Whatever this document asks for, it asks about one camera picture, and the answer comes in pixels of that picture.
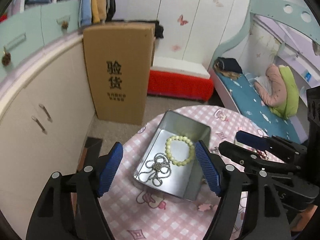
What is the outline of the metal tin box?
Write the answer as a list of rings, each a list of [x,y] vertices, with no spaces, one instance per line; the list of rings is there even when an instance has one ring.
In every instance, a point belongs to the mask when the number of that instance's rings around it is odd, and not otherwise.
[[[133,172],[133,181],[144,190],[194,201],[203,178],[195,143],[201,140],[209,146],[210,133],[209,126],[167,111]]]

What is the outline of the pink and green pillow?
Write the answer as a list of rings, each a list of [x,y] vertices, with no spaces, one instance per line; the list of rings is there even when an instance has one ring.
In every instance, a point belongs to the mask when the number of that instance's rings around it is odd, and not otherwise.
[[[271,64],[264,76],[255,79],[254,87],[273,114],[284,120],[297,114],[299,90],[288,66]]]

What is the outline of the teal candy print bedspread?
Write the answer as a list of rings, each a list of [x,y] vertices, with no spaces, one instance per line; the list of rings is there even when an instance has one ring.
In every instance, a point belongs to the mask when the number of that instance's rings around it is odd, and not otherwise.
[[[232,80],[219,73],[217,77],[227,89],[240,114],[249,118],[265,134],[276,135],[297,143],[306,141],[306,133],[297,118],[284,120],[273,114],[244,75],[237,80]]]

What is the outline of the pink checkered tablecloth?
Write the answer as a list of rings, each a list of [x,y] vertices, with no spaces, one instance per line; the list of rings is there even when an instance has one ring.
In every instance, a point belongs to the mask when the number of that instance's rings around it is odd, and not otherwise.
[[[124,144],[124,155],[100,205],[115,239],[202,239],[219,198],[202,181],[196,161],[170,165],[156,187],[148,179],[156,155],[172,135],[203,140],[212,153],[237,131],[263,136],[266,129],[245,116],[218,106],[188,106],[160,114]]]

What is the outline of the folded dark clothes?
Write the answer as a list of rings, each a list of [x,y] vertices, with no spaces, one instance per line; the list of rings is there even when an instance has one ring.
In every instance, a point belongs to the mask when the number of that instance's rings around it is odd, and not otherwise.
[[[243,73],[242,68],[234,58],[218,57],[213,64],[216,72],[228,77],[232,80],[236,80]]]

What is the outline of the red storage box white lid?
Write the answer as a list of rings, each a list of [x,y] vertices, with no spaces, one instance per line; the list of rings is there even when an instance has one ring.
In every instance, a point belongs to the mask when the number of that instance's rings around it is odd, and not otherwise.
[[[148,94],[207,102],[214,83],[199,63],[157,56],[150,68]]]

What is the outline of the beige curved cabinet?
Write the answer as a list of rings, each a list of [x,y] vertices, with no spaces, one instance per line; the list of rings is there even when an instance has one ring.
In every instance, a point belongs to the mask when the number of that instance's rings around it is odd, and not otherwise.
[[[1,212],[20,238],[50,175],[76,171],[94,111],[81,37],[37,60],[1,98]]]

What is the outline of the large cardboard box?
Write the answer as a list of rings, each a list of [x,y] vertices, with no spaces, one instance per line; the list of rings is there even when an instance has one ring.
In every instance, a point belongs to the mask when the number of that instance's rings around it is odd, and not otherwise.
[[[114,22],[83,31],[89,86],[98,119],[143,121],[155,41],[151,23]]]

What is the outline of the pine cone ornament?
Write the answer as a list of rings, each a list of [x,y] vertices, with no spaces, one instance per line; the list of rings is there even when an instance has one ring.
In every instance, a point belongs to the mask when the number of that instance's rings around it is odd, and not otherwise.
[[[69,26],[69,23],[68,23],[67,21],[63,21],[63,22],[61,23],[61,28],[62,28],[63,30],[67,30],[67,29],[68,29],[68,26]]]
[[[8,66],[9,64],[11,64],[11,54],[4,52],[4,55],[2,57],[2,64],[3,66]]]

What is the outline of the teal drawer unit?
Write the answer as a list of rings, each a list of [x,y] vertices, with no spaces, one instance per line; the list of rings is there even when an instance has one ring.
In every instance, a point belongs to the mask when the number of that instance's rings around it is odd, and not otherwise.
[[[11,54],[11,64],[1,64],[1,80],[24,59],[43,46],[78,29],[79,2],[70,0],[27,9],[1,22],[1,57]],[[68,29],[61,23],[67,21]]]

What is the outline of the hanging clothes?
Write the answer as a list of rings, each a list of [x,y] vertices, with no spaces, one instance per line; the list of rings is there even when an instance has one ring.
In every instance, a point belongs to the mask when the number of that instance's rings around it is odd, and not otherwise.
[[[78,25],[80,28],[91,24],[112,21],[116,13],[116,0],[79,0]]]

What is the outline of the teal bunk bed frame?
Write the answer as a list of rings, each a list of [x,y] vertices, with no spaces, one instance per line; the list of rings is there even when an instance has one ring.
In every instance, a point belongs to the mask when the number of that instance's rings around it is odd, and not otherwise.
[[[263,75],[277,57],[291,67],[302,60],[319,70],[319,24],[308,8],[285,0],[249,0],[240,30],[221,42],[218,57],[234,57],[244,73]]]

